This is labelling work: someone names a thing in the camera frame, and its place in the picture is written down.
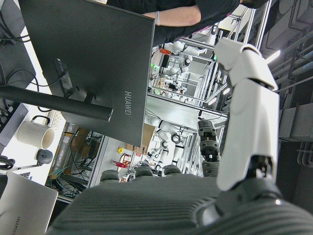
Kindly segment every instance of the black shirt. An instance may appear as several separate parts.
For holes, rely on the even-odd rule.
[[[139,14],[198,5],[201,12],[201,21],[199,23],[185,27],[156,26],[154,46],[173,42],[183,36],[187,37],[223,20],[228,13],[233,12],[238,7],[239,3],[239,0],[108,0],[107,2],[108,5]]]

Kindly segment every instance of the yellow object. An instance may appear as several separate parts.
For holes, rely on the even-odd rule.
[[[117,151],[117,152],[118,152],[118,153],[122,153],[123,150],[124,150],[124,149],[123,149],[122,147],[120,147],[120,148],[118,148],[118,151]]]

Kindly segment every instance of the white mug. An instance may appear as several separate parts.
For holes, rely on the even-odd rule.
[[[46,125],[35,123],[34,121],[38,117],[46,118]],[[48,126],[49,123],[50,118],[45,116],[35,116],[31,121],[24,121],[18,129],[18,141],[41,149],[49,148],[54,138],[54,129]]]

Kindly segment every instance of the monitor stand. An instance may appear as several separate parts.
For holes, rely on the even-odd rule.
[[[85,101],[78,101],[18,87],[3,86],[0,87],[0,97],[107,122],[110,121],[113,113],[112,108],[91,104],[94,97],[93,94],[87,94]]]

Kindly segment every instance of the computer mouse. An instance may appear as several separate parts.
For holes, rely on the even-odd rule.
[[[53,153],[46,149],[39,149],[36,159],[38,160],[38,165],[49,164],[53,159]]]

